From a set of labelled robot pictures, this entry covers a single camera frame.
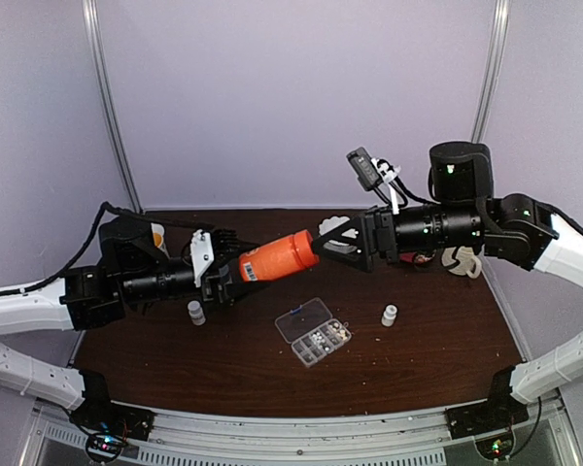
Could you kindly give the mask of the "small white capped bottle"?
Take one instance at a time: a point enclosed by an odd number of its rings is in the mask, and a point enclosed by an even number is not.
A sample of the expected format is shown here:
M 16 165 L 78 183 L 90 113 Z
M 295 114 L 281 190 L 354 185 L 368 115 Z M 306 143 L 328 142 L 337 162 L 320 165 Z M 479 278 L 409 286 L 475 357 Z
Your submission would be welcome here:
M 194 325 L 200 326 L 206 322 L 204 310 L 203 310 L 201 303 L 199 301 L 194 300 L 194 301 L 188 302 L 187 310 L 188 310 L 189 318 Z

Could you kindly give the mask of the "orange cylindrical bottle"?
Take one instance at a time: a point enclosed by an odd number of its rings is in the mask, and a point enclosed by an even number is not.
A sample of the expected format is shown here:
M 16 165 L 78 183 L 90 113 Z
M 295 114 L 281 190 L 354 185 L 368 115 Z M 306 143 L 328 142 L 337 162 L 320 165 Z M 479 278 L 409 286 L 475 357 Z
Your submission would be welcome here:
M 272 282 L 317 265 L 320 258 L 312 251 L 312 241 L 310 232 L 301 230 L 241 254 L 242 279 Z

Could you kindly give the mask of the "small white pill bottle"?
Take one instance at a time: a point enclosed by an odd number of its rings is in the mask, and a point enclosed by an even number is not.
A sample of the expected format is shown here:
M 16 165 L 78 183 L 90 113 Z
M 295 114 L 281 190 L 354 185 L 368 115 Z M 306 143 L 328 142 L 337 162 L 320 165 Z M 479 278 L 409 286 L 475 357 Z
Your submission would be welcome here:
M 391 327 L 397 318 L 398 308 L 396 305 L 387 305 L 381 316 L 381 324 L 385 327 Z

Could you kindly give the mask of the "clear plastic pill organizer box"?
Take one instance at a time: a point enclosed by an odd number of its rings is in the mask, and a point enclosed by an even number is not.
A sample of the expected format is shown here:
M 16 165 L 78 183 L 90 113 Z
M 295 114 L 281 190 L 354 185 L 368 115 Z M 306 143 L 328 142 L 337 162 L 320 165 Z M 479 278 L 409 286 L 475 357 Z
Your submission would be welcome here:
M 347 326 L 318 297 L 278 316 L 274 325 L 306 368 L 315 366 L 352 339 Z

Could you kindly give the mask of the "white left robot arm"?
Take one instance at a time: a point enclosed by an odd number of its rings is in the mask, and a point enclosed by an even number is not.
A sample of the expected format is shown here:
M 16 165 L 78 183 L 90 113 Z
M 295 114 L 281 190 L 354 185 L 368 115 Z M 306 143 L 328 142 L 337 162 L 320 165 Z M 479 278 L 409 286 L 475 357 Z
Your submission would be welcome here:
M 55 278 L 0 288 L 0 337 L 37 330 L 84 331 L 106 326 L 167 300 L 230 305 L 265 288 L 246 282 L 239 256 L 253 248 L 233 230 L 198 229 L 179 257 L 163 244 L 164 227 L 151 220 L 116 217 L 94 229 L 101 258 L 93 266 L 69 266 Z M 80 411 L 100 431 L 120 423 L 105 378 L 61 368 L 0 342 L 0 385 Z

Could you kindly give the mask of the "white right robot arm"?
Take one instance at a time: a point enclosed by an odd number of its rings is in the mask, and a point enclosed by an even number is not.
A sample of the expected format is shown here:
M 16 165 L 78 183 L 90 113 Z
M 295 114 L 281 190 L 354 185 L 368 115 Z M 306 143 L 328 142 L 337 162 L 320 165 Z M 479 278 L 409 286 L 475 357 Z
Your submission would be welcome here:
M 346 158 L 365 191 L 378 191 L 383 183 L 394 190 L 395 200 L 321 233 L 311 246 L 318 256 L 371 272 L 376 255 L 393 264 L 407 252 L 468 247 L 583 288 L 583 228 L 526 194 L 494 198 L 491 154 L 484 144 L 455 141 L 429 150 L 431 201 L 413 195 L 392 164 L 371 157 L 365 148 Z M 399 206 L 399 193 L 421 205 Z M 333 250 L 330 242 L 352 250 Z M 492 429 L 515 414 L 516 401 L 532 403 L 583 376 L 583 330 L 543 356 L 501 372 L 495 377 L 496 393 L 478 411 L 479 420 Z

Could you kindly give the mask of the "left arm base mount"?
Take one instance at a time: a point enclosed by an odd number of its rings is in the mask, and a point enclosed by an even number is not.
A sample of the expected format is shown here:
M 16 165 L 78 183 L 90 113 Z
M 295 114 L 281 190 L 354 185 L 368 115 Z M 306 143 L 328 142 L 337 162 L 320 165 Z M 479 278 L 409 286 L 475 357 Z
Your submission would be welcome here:
M 69 417 L 85 429 L 138 441 L 147 441 L 154 426 L 152 411 L 114 402 L 85 400 Z

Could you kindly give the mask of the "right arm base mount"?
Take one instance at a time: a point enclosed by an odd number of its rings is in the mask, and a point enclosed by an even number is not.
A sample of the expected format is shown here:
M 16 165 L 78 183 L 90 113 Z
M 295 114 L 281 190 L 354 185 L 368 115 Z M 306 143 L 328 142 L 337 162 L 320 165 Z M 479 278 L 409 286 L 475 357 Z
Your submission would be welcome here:
M 529 419 L 525 406 L 491 408 L 487 403 L 451 408 L 445 411 L 448 429 L 453 440 L 506 429 Z

